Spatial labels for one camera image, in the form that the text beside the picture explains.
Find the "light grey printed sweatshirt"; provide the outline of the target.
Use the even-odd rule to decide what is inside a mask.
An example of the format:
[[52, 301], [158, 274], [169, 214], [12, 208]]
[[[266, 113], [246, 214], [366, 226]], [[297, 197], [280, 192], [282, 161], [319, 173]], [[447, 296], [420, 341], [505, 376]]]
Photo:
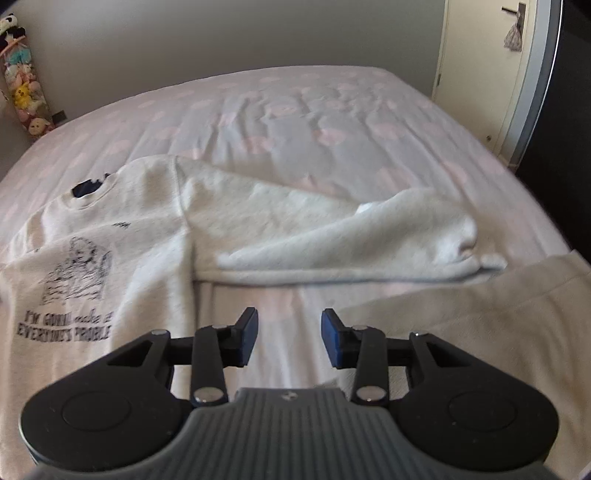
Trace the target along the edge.
[[2, 252], [1, 475], [29, 466], [18, 418], [34, 393], [150, 330], [190, 335], [195, 282], [436, 282], [505, 266], [466, 210], [429, 189], [358, 204], [137, 159], [47, 203]]

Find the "cream folded garment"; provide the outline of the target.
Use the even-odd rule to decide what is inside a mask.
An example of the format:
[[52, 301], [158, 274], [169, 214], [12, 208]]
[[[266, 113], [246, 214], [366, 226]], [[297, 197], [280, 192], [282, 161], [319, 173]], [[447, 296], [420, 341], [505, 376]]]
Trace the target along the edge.
[[428, 332], [544, 393], [560, 418], [546, 461], [563, 479], [590, 471], [590, 266], [576, 252], [482, 283], [429, 288], [339, 311], [389, 337]]

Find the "bed with pink-dotted sheet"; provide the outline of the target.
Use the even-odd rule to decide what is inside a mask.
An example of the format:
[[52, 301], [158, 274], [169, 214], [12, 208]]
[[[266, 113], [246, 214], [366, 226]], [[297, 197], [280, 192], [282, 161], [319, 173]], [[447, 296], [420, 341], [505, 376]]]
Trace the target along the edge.
[[408, 289], [484, 280], [568, 252], [540, 205], [466, 129], [398, 77], [363, 67], [239, 72], [127, 98], [43, 136], [1, 184], [1, 255], [26, 221], [66, 192], [81, 197], [127, 164], [175, 156], [358, 204], [429, 189], [460, 204], [501, 270], [436, 282], [294, 285], [195, 282], [194, 330], [259, 312], [259, 335], [230, 390], [310, 388], [335, 382], [320, 333], [322, 311]]

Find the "black sliding wardrobe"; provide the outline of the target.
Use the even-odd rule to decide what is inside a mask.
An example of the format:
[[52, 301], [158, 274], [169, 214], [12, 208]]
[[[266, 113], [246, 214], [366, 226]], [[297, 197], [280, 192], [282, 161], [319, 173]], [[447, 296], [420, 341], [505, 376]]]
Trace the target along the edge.
[[565, 1], [552, 77], [517, 170], [570, 247], [590, 258], [590, 3]]

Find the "hanging stuffed toy organizer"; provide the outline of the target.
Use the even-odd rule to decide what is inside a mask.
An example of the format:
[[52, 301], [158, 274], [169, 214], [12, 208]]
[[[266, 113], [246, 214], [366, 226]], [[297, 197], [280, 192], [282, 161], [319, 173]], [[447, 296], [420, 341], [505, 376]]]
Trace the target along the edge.
[[37, 140], [53, 130], [26, 30], [13, 13], [1, 19], [1, 70], [17, 117], [29, 136]]

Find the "cream room door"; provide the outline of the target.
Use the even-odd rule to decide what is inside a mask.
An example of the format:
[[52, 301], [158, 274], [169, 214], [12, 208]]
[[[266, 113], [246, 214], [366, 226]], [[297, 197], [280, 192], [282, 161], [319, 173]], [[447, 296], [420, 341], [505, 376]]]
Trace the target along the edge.
[[[504, 39], [516, 18], [502, 7], [527, 4], [523, 48]], [[499, 155], [515, 115], [535, 31], [535, 1], [451, 0], [445, 3], [432, 100]]]

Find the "black wall socket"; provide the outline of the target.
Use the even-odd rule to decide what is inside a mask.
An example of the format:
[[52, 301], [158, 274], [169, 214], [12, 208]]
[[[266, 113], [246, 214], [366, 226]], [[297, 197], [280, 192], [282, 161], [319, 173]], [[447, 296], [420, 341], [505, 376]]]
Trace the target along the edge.
[[58, 111], [52, 115], [52, 121], [55, 125], [60, 125], [67, 120], [67, 115], [64, 110]]

